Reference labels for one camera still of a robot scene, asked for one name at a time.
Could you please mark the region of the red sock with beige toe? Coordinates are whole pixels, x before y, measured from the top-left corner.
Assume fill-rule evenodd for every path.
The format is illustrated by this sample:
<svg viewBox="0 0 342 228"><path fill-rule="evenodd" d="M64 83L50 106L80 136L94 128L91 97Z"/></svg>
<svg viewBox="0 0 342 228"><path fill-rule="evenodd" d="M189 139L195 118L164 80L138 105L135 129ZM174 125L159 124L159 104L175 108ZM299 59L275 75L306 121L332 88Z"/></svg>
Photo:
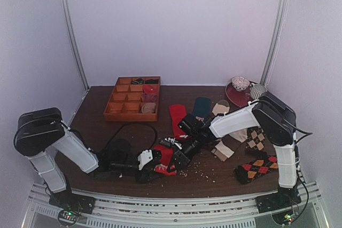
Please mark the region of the red sock with beige toe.
<svg viewBox="0 0 342 228"><path fill-rule="evenodd" d="M165 169L168 166L170 160L173 158L174 150L160 144L155 146L153 149L156 151L160 151L161 153L161 159L155 166L154 170L165 175Z"/></svg>

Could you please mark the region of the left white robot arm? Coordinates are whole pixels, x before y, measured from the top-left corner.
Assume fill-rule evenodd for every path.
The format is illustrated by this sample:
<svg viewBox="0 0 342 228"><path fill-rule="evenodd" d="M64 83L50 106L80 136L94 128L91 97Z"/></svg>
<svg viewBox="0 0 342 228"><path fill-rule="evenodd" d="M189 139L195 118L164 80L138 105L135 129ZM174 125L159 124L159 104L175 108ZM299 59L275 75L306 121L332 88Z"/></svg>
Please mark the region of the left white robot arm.
<svg viewBox="0 0 342 228"><path fill-rule="evenodd" d="M31 162L50 191L56 193L56 200L66 209L73 208L77 198L68 190L67 177L47 152L49 147L95 179L106 179L116 174L133 176L136 182L144 184L163 176L157 171L160 150L149 148L133 154L127 140L112 137L102 150L96 152L85 144L76 130L63 122L61 111L55 107L20 115L13 144Z"/></svg>

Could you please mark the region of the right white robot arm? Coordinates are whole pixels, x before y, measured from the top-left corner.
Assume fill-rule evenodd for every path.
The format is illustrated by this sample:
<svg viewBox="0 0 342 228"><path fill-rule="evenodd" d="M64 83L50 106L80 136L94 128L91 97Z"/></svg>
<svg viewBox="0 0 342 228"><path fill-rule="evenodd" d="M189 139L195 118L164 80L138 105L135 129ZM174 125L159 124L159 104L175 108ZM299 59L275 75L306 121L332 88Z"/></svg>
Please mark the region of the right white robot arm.
<svg viewBox="0 0 342 228"><path fill-rule="evenodd" d="M234 169L236 178L241 184L247 184L277 169L278 186L281 190L274 195L274 203L283 208L294 199L293 188L298 180L296 114L273 94L263 93L246 107L231 113L216 114L207 121L188 114L177 125L187 136L185 144L177 146L171 141L171 156L162 158L157 171L173 175L177 169L188 166L209 142L243 129L259 127L272 143L276 156L265 155L251 163L239 165Z"/></svg>

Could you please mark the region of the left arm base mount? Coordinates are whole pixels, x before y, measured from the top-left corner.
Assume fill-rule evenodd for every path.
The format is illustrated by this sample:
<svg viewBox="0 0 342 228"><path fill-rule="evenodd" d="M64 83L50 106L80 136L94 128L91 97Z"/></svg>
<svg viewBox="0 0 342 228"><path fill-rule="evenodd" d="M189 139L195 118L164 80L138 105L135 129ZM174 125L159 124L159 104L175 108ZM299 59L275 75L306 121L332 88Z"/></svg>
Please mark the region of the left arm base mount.
<svg viewBox="0 0 342 228"><path fill-rule="evenodd" d="M49 204L59 207L57 221L62 226L72 226L81 220L83 214L92 214L96 199L94 197L72 193L68 197L51 195Z"/></svg>

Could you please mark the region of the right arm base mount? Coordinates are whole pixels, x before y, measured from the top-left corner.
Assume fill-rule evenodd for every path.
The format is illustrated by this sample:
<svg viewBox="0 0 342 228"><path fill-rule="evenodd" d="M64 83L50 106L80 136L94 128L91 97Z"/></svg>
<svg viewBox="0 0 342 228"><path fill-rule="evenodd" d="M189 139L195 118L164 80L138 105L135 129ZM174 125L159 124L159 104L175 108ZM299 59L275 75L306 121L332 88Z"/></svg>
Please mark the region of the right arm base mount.
<svg viewBox="0 0 342 228"><path fill-rule="evenodd" d="M296 188L279 187L276 193L258 196L255 201L260 214L271 212L274 222L285 226L296 218L294 207L301 203L301 197Z"/></svg>

